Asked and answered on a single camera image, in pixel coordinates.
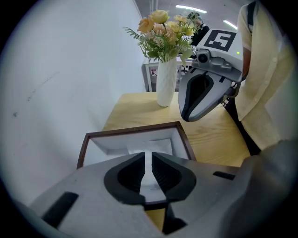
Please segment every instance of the wall stain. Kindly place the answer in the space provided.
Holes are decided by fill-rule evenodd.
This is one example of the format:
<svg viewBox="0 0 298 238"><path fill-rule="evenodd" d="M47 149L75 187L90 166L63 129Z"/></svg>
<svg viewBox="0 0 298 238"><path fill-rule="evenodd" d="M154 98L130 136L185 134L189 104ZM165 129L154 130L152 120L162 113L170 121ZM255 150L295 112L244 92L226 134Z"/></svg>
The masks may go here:
<svg viewBox="0 0 298 238"><path fill-rule="evenodd" d="M49 76L45 81L43 81L36 89L34 89L29 97L27 97L27 101L29 102L31 98L34 96L34 94L37 92L37 90L41 89L47 82L49 82L53 77L58 75L60 72L57 71L53 73L51 76Z"/></svg>

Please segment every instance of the brown wooden frame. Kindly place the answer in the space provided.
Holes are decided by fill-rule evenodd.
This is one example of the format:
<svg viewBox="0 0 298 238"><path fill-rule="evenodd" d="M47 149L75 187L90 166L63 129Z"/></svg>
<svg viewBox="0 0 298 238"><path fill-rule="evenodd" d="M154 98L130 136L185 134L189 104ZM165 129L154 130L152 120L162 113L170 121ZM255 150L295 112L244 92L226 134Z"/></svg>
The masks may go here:
<svg viewBox="0 0 298 238"><path fill-rule="evenodd" d="M78 164L77 164L76 169L83 167L88 142L91 138L104 137L104 136L116 136L116 135L120 135L120 134L132 134L132 133L140 133L140 132L147 132L147 131L156 131L156 130L162 130L162 129L173 128L173 127L177 128L179 135L182 139L184 148L186 150L186 153L187 153L188 157L190 158L190 160L196 161L195 154L191 148L190 142L187 139L187 136L183 130L183 127L182 127L180 121L174 121L174 122L155 124L155 125L149 125L149 126L139 126L139 127L125 128L125 129L112 130L112 131L86 133L82 147L81 147L81 152L79 155Z"/></svg>

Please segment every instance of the person in yellow shirt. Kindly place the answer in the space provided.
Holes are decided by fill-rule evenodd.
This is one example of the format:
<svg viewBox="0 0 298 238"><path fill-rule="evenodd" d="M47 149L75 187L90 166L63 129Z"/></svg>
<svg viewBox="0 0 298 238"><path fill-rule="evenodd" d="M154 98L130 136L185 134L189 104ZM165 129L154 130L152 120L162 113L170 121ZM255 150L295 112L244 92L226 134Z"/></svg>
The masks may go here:
<svg viewBox="0 0 298 238"><path fill-rule="evenodd" d="M266 104L285 80L297 77L293 70L297 62L286 34L260 2L244 5L237 24L243 41L244 79L226 109L255 155L282 139Z"/></svg>

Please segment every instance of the ceiling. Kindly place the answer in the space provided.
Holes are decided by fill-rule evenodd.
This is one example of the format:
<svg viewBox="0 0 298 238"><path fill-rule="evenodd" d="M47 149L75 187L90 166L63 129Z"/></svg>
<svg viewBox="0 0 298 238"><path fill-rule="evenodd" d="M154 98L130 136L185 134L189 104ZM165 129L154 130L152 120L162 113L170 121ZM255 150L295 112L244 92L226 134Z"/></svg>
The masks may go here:
<svg viewBox="0 0 298 238"><path fill-rule="evenodd" d="M135 0L142 17L147 17L150 13L149 2L152 0ZM156 9L156 1L160 10L169 10L169 16L182 14L185 9L176 8L176 5L183 5L188 7L195 7L207 11L207 13L200 13L205 24L209 28L234 30L223 20L237 25L237 18L240 7L252 2L252 0L154 0L154 10Z"/></svg>

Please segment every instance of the white wall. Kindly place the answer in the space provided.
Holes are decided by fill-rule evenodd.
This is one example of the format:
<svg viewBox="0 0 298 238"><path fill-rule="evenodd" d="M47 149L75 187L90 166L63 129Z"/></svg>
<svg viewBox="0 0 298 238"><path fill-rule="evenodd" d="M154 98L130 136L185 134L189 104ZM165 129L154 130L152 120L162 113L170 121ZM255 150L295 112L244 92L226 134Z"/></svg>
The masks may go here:
<svg viewBox="0 0 298 238"><path fill-rule="evenodd" d="M0 61L1 169L28 205L76 169L87 132L123 93L144 92L132 0L44 0L16 27Z"/></svg>

